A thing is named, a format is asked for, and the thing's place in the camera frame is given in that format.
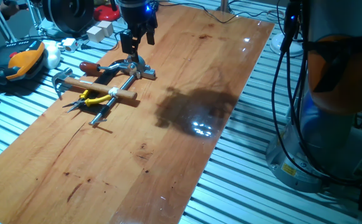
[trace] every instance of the pliers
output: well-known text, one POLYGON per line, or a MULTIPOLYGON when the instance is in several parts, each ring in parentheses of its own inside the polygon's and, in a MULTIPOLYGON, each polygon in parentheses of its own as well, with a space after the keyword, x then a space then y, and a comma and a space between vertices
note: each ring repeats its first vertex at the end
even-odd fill
POLYGON ((80 99, 79 100, 74 101, 72 103, 69 103, 69 104, 67 104, 67 105, 65 105, 63 107, 65 108, 65 107, 68 107, 68 106, 73 106, 68 110, 68 112, 71 112, 71 111, 79 108, 82 104, 90 106, 90 105, 93 105, 93 104, 98 104, 98 103, 110 100, 112 98, 112 96, 106 95, 106 96, 96 98, 96 99, 89 99, 89 98, 87 98, 89 93, 90 93, 90 90, 85 90, 82 94, 80 94, 80 99))

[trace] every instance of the wooden board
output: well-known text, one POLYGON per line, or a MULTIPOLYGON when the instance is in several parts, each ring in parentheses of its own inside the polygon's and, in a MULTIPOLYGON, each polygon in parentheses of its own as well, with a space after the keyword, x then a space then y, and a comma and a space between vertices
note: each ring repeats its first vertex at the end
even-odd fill
POLYGON ((158 78, 130 88, 137 107, 92 128, 93 115, 62 108, 78 99, 68 91, 0 155, 0 222, 178 222, 274 25, 183 6, 157 18, 156 45, 144 38, 139 53, 158 78))

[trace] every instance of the yellow label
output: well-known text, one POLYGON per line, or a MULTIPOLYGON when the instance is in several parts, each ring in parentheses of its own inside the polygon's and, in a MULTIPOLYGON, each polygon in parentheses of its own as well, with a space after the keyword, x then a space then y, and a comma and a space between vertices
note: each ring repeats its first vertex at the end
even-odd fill
POLYGON ((290 174, 293 177, 295 176, 296 170, 293 169, 293 167, 287 165, 286 163, 283 164, 282 170, 285 171, 286 173, 290 174))

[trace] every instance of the black cable bundle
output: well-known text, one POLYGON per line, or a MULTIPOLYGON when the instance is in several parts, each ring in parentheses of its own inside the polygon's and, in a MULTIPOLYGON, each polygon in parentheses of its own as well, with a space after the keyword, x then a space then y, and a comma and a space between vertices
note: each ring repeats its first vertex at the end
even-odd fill
POLYGON ((283 40, 282 46, 281 46, 281 54, 280 54, 280 58, 279 58, 279 62, 277 65, 277 69, 275 71, 275 75, 274 75, 274 83, 272 85, 272 98, 271 98, 271 102, 272 102, 272 112, 273 112, 273 117, 274 117, 274 123, 275 123, 275 130, 280 142, 280 145, 282 147, 283 152, 285 153, 285 155, 287 156, 288 160, 298 169, 300 169, 301 171, 303 171, 304 173, 318 178, 324 182, 331 182, 334 184, 338 184, 338 185, 347 185, 347 186, 360 186, 362 184, 362 178, 359 179, 342 179, 339 178, 337 176, 332 175, 330 172, 328 172, 325 168, 323 168, 319 162, 312 156, 312 154, 310 153, 310 151, 307 149, 307 143, 304 141, 302 133, 301 133, 301 129, 300 129, 300 110, 301 110, 301 101, 302 101, 302 96, 303 96, 303 86, 305 83, 305 79, 306 79, 306 75, 307 75, 307 70, 306 70, 306 66, 307 66, 307 59, 308 59, 308 52, 306 50, 304 50, 303 53, 303 60, 302 60, 302 66, 301 66, 301 70, 300 70, 300 77, 298 78, 297 81, 297 88, 296 91, 298 91, 298 101, 297 101, 297 109, 294 107, 294 103, 295 103, 295 99, 297 97, 297 92, 295 92, 292 95, 292 90, 291 90, 291 84, 290 84, 290 55, 288 52, 288 48, 290 47, 290 44, 293 40, 293 37, 295 36, 295 33, 298 30, 295 30, 293 27, 295 26, 295 23, 297 22, 297 18, 299 18, 299 22, 301 22, 301 27, 302 27, 302 37, 303 37, 303 42, 307 42, 307 37, 308 37, 308 25, 309 25, 309 5, 304 3, 304 2, 294 2, 293 4, 302 4, 302 13, 300 13, 300 10, 298 9, 298 7, 296 7, 296 5, 290 7, 290 8, 294 8, 297 10, 294 10, 292 12, 286 12, 286 16, 290 16, 290 18, 286 17, 285 21, 289 20, 288 23, 285 23, 285 39, 283 40), (291 122, 292 125, 295 126, 296 130, 297 130, 297 134, 300 138, 300 146, 302 148, 302 151, 304 152, 304 154, 306 155, 309 163, 312 165, 313 168, 315 168, 317 171, 323 173, 324 176, 319 176, 319 175, 315 175, 312 174, 310 172, 308 172, 307 170, 305 170, 304 168, 300 167, 296 162, 294 162, 294 160, 289 156, 284 143, 282 141, 282 136, 280 134, 279 131, 279 127, 277 125, 277 118, 276 118, 276 110, 275 110, 275 86, 276 86, 276 81, 277 81, 277 77, 279 75, 279 70, 280 70, 280 66, 282 64, 282 60, 284 58, 284 56, 286 55, 287 58, 287 91, 288 91, 288 98, 289 98, 289 103, 290 103, 290 107, 291 107, 291 122))

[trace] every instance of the black cable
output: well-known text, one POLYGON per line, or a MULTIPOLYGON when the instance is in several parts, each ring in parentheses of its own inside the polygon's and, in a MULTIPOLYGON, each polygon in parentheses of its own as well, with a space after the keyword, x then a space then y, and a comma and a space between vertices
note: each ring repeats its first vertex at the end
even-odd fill
POLYGON ((279 24, 280 31, 282 31, 282 34, 285 35, 285 32, 283 31, 282 26, 280 25, 280 19, 279 19, 279 2, 280 2, 280 0, 278 0, 278 2, 276 3, 276 13, 278 14, 278 24, 279 24))
POLYGON ((315 174, 312 174, 308 171, 306 171, 305 169, 303 169, 302 167, 300 167, 291 157, 290 155, 288 154, 288 152, 286 151, 286 148, 285 148, 285 145, 283 143, 283 139, 282 139, 282 135, 280 134, 280 131, 279 131, 279 127, 278 127, 278 122, 277 122, 277 119, 276 119, 276 110, 275 110, 275 86, 276 86, 276 81, 278 79, 278 75, 279 75, 279 70, 280 70, 280 66, 282 64, 282 60, 283 60, 283 57, 284 57, 285 53, 284 52, 281 52, 280 53, 280 57, 279 57, 279 62, 278 62, 278 65, 277 65, 277 68, 276 68, 276 71, 275 71, 275 75, 274 75, 274 83, 272 84, 272 92, 271 92, 271 102, 272 102, 272 115, 274 117, 274 125, 275 125, 275 130, 276 130, 276 134, 278 136, 278 140, 279 140, 279 143, 282 147, 282 150, 283 152, 285 153, 287 159, 295 166, 297 167, 298 169, 300 169, 302 172, 312 176, 312 177, 315 177, 315 178, 318 178, 320 180, 324 180, 324 177, 320 177, 320 176, 317 176, 315 174))
POLYGON ((220 21, 216 16, 214 16, 213 14, 211 14, 204 6, 199 5, 199 4, 195 4, 195 3, 161 4, 161 3, 159 2, 159 5, 160 5, 160 6, 164 6, 164 7, 166 7, 166 6, 196 6, 196 7, 200 7, 201 9, 204 10, 204 12, 206 12, 206 13, 209 14, 212 18, 214 18, 216 21, 218 21, 218 22, 220 22, 220 23, 222 23, 222 24, 225 24, 225 23, 227 23, 227 22, 230 22, 230 21, 233 20, 235 17, 237 17, 237 16, 239 16, 239 15, 241 15, 241 14, 248 14, 250 17, 257 17, 257 16, 259 16, 259 15, 261 15, 261 14, 263 14, 263 13, 267 13, 267 14, 268 14, 267 11, 262 11, 262 12, 260 12, 260 13, 258 13, 258 14, 251 14, 251 13, 248 13, 248 12, 240 12, 240 13, 238 13, 238 14, 235 14, 234 16, 232 16, 230 19, 228 19, 228 20, 226 20, 226 21, 220 21))
POLYGON ((25 40, 25 39, 45 39, 45 40, 54 40, 54 41, 58 41, 58 40, 63 40, 66 39, 67 37, 54 37, 52 35, 30 35, 27 37, 22 37, 19 40, 25 40))
MULTIPOLYGON (((305 22, 302 24, 303 26, 305 26, 304 28, 304 32, 305 32, 305 36, 304 37, 307 37, 307 34, 308 34, 308 23, 305 22)), ((292 124, 294 123, 295 127, 296 127, 296 130, 297 130, 297 134, 298 134, 298 137, 300 138, 300 147, 302 149, 302 151, 304 152, 304 154, 306 155, 308 161, 311 163, 311 165, 316 169, 316 170, 319 170, 320 172, 324 173, 325 175, 328 176, 328 180, 332 181, 333 183, 335 184, 340 184, 340 185, 360 185, 362 184, 362 180, 361 179, 342 179, 342 178, 339 178, 339 177, 336 177, 334 175, 332 175, 330 172, 328 172, 327 170, 325 170, 321 165, 320 163, 312 156, 311 152, 307 149, 307 143, 304 141, 303 139, 303 135, 301 133, 301 129, 300 129, 300 120, 297 119, 296 117, 296 114, 295 114, 295 108, 294 108, 294 104, 293 104, 293 97, 292 97, 292 90, 291 90, 291 79, 290 79, 290 56, 289 56, 289 52, 287 50, 287 52, 282 52, 281 53, 281 58, 279 60, 279 63, 278 63, 278 68, 280 68, 280 64, 282 63, 282 59, 283 59, 283 56, 287 54, 287 91, 288 91, 288 98, 289 98, 289 103, 290 103, 290 111, 291 111, 291 119, 292 119, 292 124)), ((306 74, 306 70, 305 70, 305 65, 306 65, 306 59, 307 57, 303 57, 304 60, 302 62, 302 69, 300 71, 300 76, 302 78, 301 80, 301 84, 303 85, 303 81, 305 81, 305 74, 306 74)), ((277 73, 275 74, 275 77, 274 77, 274 84, 272 86, 272 109, 274 110, 275 109, 275 100, 274 100, 274 96, 275 96, 275 85, 276 85, 276 79, 277 79, 277 76, 279 74, 279 71, 277 70, 277 73)), ((300 103, 301 100, 302 100, 302 93, 303 93, 303 88, 300 89, 300 98, 298 99, 298 102, 300 103)), ((286 153, 286 156, 289 158, 288 156, 288 153, 287 151, 284 149, 284 152, 286 153)))

